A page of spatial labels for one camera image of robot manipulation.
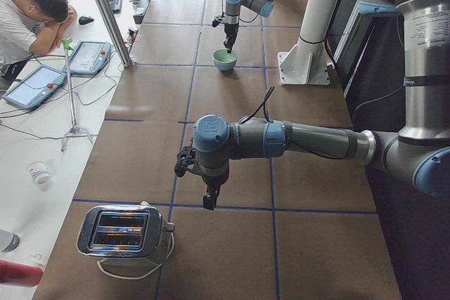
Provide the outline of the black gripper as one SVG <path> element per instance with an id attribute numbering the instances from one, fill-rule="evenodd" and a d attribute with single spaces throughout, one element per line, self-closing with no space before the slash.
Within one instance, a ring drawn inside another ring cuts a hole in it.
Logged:
<path id="1" fill-rule="evenodd" d="M 207 185 L 206 192 L 202 197 L 202 203 L 205 209 L 214 211 L 217 205 L 218 195 L 220 194 L 220 188 L 228 181 L 228 179 L 228 172 L 225 172 L 219 176 L 202 176 L 202 180 Z"/>
<path id="2" fill-rule="evenodd" d="M 224 41 L 224 46 L 229 50 L 229 54 L 233 51 L 233 46 L 236 41 L 236 37 L 238 35 L 238 23 L 235 24 L 224 24 L 224 31 L 226 34 L 226 39 Z"/>

